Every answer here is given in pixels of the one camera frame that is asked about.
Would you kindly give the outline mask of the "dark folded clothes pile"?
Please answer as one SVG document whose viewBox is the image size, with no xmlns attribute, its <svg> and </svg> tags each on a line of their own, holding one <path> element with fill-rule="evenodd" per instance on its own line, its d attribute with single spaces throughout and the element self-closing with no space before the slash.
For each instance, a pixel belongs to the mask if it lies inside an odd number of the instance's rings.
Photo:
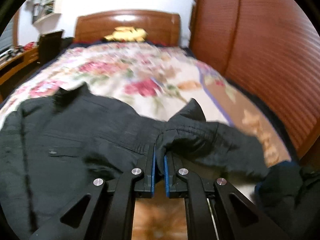
<svg viewBox="0 0 320 240">
<path fill-rule="evenodd" d="M 291 239 L 319 239 L 319 171 L 284 161 L 254 191 L 259 209 Z"/>
</svg>

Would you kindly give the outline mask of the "floral bed blanket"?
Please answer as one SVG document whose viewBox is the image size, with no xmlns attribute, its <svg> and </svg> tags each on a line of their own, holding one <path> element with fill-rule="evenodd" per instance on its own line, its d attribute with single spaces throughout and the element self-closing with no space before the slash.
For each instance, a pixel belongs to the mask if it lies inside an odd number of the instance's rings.
<svg viewBox="0 0 320 240">
<path fill-rule="evenodd" d="M 219 122 L 256 137 L 263 148 L 268 172 L 272 165 L 289 158 L 284 144 L 259 109 L 217 71 L 182 48 L 148 43 L 70 46 L 7 97 L 1 106 L 1 129 L 7 116 L 22 102 L 82 85 L 87 85 L 93 95 L 119 100 L 140 116 L 158 121 L 168 121 L 194 99 L 208 122 Z M 250 201 L 255 182 L 267 176 L 227 172 L 171 154 L 201 178 L 225 178 Z M 136 198 L 131 239 L 188 239 L 184 200 L 167 196 L 164 172 L 159 174 L 157 167 L 156 162 L 154 195 Z M 2 206 L 1 239 L 20 239 L 9 225 Z"/>
</svg>

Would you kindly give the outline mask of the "wooden bed headboard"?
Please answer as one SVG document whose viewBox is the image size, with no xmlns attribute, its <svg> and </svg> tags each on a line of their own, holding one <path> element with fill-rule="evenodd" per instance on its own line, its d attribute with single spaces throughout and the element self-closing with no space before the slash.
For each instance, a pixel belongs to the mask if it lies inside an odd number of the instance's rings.
<svg viewBox="0 0 320 240">
<path fill-rule="evenodd" d="M 152 10 L 114 10 L 78 17 L 74 42 L 92 43 L 110 35 L 116 27 L 144 29 L 147 40 L 165 46 L 179 46 L 181 18 L 179 14 Z"/>
</svg>

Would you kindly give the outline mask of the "yellow plush toy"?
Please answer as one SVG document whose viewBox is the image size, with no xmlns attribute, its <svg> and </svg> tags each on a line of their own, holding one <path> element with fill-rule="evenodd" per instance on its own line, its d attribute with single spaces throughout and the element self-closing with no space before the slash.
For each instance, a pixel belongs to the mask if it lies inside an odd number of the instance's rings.
<svg viewBox="0 0 320 240">
<path fill-rule="evenodd" d="M 114 32 L 104 37 L 106 41 L 144 42 L 147 32 L 142 28 L 116 27 Z"/>
</svg>

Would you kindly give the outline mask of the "wooden louvered wardrobe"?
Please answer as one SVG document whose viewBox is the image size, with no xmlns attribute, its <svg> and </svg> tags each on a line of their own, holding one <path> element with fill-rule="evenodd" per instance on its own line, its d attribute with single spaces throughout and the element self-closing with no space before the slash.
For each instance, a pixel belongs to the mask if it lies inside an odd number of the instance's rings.
<svg viewBox="0 0 320 240">
<path fill-rule="evenodd" d="M 190 48 L 263 100 L 307 154 L 319 139 L 319 35 L 294 0 L 196 0 Z"/>
</svg>

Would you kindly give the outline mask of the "long wooden desk cabinet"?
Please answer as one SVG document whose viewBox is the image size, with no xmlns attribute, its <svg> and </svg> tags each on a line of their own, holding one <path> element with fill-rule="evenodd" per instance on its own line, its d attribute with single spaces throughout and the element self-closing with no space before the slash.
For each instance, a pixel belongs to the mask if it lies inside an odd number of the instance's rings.
<svg viewBox="0 0 320 240">
<path fill-rule="evenodd" d="M 1 102 L 39 68 L 39 51 L 37 46 L 1 64 Z"/>
</svg>

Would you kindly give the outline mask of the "dark wooden chair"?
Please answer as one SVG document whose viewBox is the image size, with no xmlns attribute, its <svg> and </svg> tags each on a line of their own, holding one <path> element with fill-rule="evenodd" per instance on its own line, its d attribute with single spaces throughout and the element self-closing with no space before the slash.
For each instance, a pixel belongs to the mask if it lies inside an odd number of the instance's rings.
<svg viewBox="0 0 320 240">
<path fill-rule="evenodd" d="M 46 64 L 59 54 L 63 32 L 60 30 L 39 36 L 37 46 L 40 64 Z"/>
</svg>

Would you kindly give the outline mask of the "white wall shelf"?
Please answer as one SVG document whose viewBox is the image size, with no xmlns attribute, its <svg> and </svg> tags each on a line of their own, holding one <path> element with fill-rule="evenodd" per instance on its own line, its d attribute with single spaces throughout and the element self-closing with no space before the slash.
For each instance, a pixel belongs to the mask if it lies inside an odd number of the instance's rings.
<svg viewBox="0 0 320 240">
<path fill-rule="evenodd" d="M 26 8 L 32 13 L 32 24 L 37 25 L 44 20 L 61 15 L 62 0 L 27 0 Z"/>
</svg>

